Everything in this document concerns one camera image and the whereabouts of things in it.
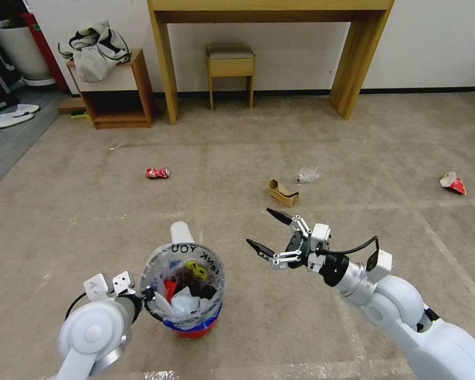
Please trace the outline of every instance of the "planter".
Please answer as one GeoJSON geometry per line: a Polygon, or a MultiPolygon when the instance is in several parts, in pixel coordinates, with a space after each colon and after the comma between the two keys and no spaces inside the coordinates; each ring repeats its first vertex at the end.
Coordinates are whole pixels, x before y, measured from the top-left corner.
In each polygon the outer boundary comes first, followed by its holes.
{"type": "Polygon", "coordinates": [[[7,53],[28,86],[55,83],[28,27],[7,28],[8,20],[0,21],[0,45],[7,53]]]}

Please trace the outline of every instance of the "black and white bag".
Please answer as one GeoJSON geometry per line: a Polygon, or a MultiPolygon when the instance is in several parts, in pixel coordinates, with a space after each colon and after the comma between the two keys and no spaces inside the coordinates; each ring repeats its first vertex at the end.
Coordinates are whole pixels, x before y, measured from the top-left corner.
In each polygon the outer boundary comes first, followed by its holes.
{"type": "Polygon", "coordinates": [[[109,21],[88,20],[79,25],[69,40],[73,52],[58,51],[74,59],[77,75],[84,82],[98,82],[118,63],[130,61],[130,50],[121,35],[109,27],[109,21]]]}

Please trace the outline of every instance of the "slippers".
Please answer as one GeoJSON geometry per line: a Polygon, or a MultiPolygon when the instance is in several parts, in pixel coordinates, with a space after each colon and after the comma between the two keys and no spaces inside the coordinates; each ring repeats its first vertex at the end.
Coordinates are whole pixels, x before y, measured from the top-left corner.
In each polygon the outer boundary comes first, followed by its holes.
{"type": "Polygon", "coordinates": [[[27,113],[34,113],[39,110],[39,106],[36,104],[18,104],[17,109],[14,112],[6,112],[0,114],[0,117],[18,117],[27,113]]]}
{"type": "Polygon", "coordinates": [[[13,125],[19,124],[30,119],[33,119],[32,113],[27,113],[26,115],[18,117],[0,117],[0,128],[11,127],[13,125]]]}

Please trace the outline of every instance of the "black cable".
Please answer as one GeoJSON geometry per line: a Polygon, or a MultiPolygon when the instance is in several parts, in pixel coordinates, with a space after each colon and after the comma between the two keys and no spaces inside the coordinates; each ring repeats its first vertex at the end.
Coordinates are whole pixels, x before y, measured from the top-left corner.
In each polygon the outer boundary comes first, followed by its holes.
{"type": "Polygon", "coordinates": [[[70,312],[72,311],[72,308],[74,307],[74,305],[75,305],[76,303],[78,303],[78,301],[79,301],[81,298],[83,298],[84,296],[86,296],[86,293],[81,294],[79,297],[77,297],[77,298],[74,300],[73,303],[70,304],[69,309],[67,310],[67,313],[65,314],[65,320],[67,320],[67,318],[69,317],[70,312]]]}
{"type": "Polygon", "coordinates": [[[315,253],[317,255],[335,255],[335,256],[338,256],[338,255],[346,255],[346,254],[351,254],[351,253],[354,253],[354,252],[357,252],[357,251],[360,251],[361,249],[364,249],[366,248],[368,245],[370,245],[371,243],[375,242],[376,244],[376,250],[378,251],[378,237],[374,236],[372,237],[371,239],[369,239],[367,242],[361,244],[360,246],[357,246],[355,248],[352,248],[348,251],[329,251],[329,250],[326,250],[324,248],[322,248],[321,246],[321,243],[319,243],[320,247],[317,246],[317,248],[315,249],[315,253]]]}

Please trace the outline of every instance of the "cardboard piece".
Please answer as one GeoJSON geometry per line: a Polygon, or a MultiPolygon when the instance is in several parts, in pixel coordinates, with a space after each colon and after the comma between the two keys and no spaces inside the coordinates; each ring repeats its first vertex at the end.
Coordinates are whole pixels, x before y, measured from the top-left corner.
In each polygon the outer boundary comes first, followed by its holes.
{"type": "Polygon", "coordinates": [[[299,199],[299,192],[292,193],[288,191],[276,179],[269,181],[268,189],[269,194],[271,194],[274,199],[287,207],[292,207],[292,205],[299,199]]]}

